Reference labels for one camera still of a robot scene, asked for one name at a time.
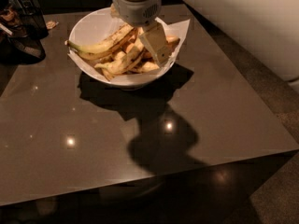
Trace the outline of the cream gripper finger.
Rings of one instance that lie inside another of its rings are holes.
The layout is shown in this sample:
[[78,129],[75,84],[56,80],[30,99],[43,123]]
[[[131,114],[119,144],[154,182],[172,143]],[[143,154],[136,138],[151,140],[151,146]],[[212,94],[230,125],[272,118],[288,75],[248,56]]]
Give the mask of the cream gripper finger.
[[120,16],[119,12],[115,8],[114,4],[111,4],[110,6],[110,15],[112,18],[118,18]]
[[162,67],[171,55],[163,26],[159,22],[153,21],[148,26],[141,28],[139,38],[151,54],[152,59]]

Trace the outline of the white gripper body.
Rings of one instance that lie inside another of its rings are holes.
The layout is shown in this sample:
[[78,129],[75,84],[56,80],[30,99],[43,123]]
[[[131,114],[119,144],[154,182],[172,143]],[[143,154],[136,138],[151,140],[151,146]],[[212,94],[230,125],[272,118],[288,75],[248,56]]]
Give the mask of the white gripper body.
[[112,3],[125,22],[143,27],[158,17],[162,0],[112,0]]

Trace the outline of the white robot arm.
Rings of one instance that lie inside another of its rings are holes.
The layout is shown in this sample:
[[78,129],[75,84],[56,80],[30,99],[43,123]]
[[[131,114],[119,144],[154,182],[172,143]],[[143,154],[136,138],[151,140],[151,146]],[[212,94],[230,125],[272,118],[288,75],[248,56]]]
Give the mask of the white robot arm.
[[[113,0],[127,21],[161,0]],[[182,0],[299,91],[299,0]]]

